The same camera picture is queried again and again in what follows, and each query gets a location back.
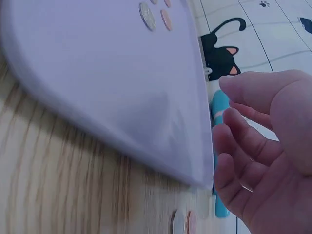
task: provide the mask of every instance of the cat ear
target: cat ear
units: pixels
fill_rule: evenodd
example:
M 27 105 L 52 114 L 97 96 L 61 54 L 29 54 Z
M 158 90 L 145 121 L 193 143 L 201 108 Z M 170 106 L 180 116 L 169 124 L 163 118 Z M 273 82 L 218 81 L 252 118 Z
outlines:
M 235 54 L 237 54 L 237 52 L 238 52 L 238 48 L 237 48 L 237 47 L 231 46 L 231 47 L 226 47 L 226 49 L 227 49 L 227 51 L 229 51 L 232 55 L 235 55 Z
M 236 65 L 234 65 L 230 70 L 229 75 L 235 76 L 238 74 L 240 74 L 240 69 Z

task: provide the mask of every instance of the wood grain surface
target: wood grain surface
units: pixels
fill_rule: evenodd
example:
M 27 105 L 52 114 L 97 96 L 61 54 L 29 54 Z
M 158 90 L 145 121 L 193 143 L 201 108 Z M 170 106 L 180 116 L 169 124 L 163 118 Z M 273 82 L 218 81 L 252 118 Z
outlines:
M 0 234 L 168 234 L 177 208 L 196 212 L 198 234 L 224 233 L 210 195 L 50 113 L 0 55 Z

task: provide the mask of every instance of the cartoon cat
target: cartoon cat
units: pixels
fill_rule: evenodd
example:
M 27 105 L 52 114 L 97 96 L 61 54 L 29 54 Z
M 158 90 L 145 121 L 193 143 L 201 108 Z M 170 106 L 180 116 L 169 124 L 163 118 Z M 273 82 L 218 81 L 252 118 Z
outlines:
M 246 28 L 246 22 L 242 18 L 232 18 L 224 21 L 210 34 L 201 36 L 201 42 L 206 60 L 207 69 L 210 71 L 209 81 L 217 80 L 221 76 L 240 74 L 240 69 L 235 64 L 234 55 L 237 54 L 238 48 L 235 46 L 215 47 L 218 38 L 216 32 L 225 24 L 238 21 L 240 23 L 239 30 Z

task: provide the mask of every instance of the teal plastic piece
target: teal plastic piece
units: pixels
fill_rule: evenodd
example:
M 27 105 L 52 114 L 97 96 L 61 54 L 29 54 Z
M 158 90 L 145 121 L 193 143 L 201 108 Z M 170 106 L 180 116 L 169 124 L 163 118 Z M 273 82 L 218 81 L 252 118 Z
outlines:
M 212 101 L 212 115 L 214 120 L 214 125 L 223 123 L 222 113 L 224 110 L 229 108 L 229 98 L 226 94 L 218 90 L 213 97 Z M 217 165 L 217 155 L 214 155 L 214 167 Z M 220 197 L 218 196 L 215 187 L 213 193 L 216 195 L 215 198 L 215 216 L 218 218 L 226 218 L 230 215 L 230 211 L 224 206 Z

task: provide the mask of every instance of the lavender plastic board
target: lavender plastic board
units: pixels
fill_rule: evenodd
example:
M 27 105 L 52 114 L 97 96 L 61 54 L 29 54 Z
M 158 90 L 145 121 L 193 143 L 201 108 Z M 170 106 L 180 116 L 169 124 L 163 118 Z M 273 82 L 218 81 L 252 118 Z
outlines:
M 213 183 L 211 125 L 186 0 L 3 0 L 1 40 L 38 100 L 132 158 L 183 182 Z M 173 30 L 168 32 L 160 10 Z

